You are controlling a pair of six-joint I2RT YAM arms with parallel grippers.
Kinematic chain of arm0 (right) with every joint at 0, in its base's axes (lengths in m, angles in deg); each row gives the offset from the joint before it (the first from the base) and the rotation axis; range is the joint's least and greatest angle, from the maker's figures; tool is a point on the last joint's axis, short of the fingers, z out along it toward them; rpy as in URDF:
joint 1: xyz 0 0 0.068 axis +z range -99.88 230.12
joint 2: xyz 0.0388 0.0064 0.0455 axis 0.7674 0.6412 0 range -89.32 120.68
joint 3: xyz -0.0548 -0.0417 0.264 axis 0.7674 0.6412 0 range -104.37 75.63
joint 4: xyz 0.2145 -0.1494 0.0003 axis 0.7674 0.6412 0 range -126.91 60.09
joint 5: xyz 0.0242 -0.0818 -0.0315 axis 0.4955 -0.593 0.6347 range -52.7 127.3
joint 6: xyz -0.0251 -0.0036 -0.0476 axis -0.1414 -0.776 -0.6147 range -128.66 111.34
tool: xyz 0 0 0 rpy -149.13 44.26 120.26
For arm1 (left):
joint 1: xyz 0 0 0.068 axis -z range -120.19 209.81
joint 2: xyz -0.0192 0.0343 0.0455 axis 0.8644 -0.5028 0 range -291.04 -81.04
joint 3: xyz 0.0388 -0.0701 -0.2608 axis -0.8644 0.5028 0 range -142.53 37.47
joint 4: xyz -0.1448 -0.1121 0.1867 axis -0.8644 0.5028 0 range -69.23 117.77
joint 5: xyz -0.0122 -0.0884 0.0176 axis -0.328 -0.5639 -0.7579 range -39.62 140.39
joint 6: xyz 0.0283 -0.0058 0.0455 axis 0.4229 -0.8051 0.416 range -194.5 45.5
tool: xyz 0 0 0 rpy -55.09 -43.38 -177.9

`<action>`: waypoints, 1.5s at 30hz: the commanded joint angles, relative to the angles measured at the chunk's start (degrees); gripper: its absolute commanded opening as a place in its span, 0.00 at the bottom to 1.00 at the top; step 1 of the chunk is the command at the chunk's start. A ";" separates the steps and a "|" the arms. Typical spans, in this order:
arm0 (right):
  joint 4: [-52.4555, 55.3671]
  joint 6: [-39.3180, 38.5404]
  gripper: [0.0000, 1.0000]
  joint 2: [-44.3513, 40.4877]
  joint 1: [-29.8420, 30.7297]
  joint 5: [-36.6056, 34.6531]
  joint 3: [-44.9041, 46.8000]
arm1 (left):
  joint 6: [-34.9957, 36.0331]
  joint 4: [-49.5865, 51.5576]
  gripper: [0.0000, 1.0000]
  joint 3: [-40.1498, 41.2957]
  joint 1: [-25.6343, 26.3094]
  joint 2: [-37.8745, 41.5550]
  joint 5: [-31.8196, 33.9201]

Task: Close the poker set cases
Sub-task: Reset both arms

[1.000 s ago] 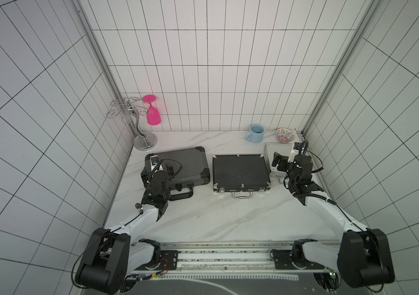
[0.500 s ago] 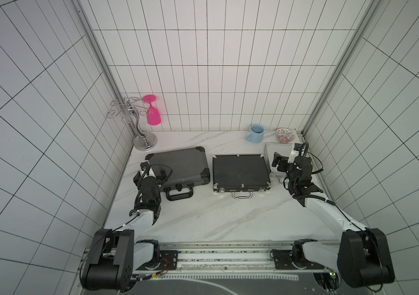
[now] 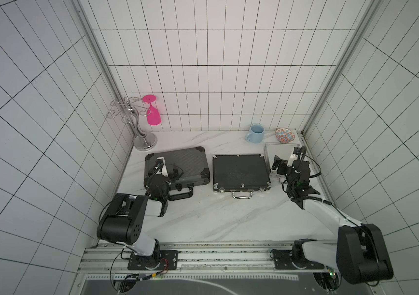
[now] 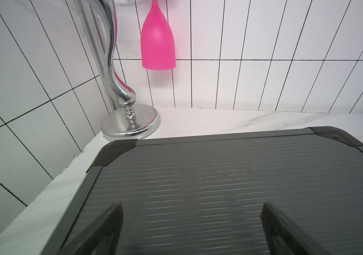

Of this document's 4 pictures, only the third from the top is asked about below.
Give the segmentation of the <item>silver aluminium poker case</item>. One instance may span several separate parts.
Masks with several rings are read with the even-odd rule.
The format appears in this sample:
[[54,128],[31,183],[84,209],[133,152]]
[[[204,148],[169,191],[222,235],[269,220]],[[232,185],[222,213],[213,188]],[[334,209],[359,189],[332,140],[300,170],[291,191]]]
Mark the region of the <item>silver aluminium poker case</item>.
[[277,175],[277,172],[272,170],[272,164],[275,156],[280,157],[281,159],[288,160],[291,163],[295,156],[293,156],[294,148],[301,148],[302,146],[296,144],[279,144],[279,143],[267,143],[264,148],[265,159],[267,167],[269,168],[270,177],[272,180],[277,180],[279,184],[285,180],[285,177],[282,175]]

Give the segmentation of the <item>black poker case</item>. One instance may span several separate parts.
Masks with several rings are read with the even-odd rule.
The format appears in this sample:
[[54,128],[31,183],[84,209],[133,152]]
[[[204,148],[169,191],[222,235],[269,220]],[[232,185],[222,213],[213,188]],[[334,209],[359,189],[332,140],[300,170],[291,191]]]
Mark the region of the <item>black poker case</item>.
[[230,193],[234,199],[250,199],[256,192],[272,188],[263,154],[214,155],[212,164],[216,193]]
[[204,186],[210,182],[210,169],[205,149],[197,146],[147,154],[144,158],[143,184],[148,178],[148,170],[155,164],[158,157],[165,159],[170,178],[169,201],[188,199],[193,196],[196,186]]

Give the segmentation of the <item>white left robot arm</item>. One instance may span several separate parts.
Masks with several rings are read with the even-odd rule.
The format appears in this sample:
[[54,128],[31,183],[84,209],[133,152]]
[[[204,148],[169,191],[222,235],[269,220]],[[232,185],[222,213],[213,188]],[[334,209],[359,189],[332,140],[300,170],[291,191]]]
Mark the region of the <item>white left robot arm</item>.
[[143,195],[118,193],[101,214],[97,237],[122,245],[132,252],[137,263],[150,269],[160,264],[160,244],[143,232],[144,218],[163,217],[168,208],[171,182],[183,172],[159,157],[144,181]]

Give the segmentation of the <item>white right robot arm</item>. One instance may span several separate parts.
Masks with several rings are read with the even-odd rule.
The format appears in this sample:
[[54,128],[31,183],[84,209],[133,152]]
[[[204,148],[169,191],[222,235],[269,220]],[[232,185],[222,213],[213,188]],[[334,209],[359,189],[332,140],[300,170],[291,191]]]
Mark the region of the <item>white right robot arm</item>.
[[282,189],[301,210],[316,217],[336,237],[335,245],[314,239],[294,242],[292,264],[302,268],[308,263],[319,263],[340,273],[344,280],[355,285],[378,284],[390,280],[394,269],[379,227],[365,224],[338,209],[310,185],[310,163],[307,148],[296,147],[288,160],[274,157],[271,169],[285,180]]

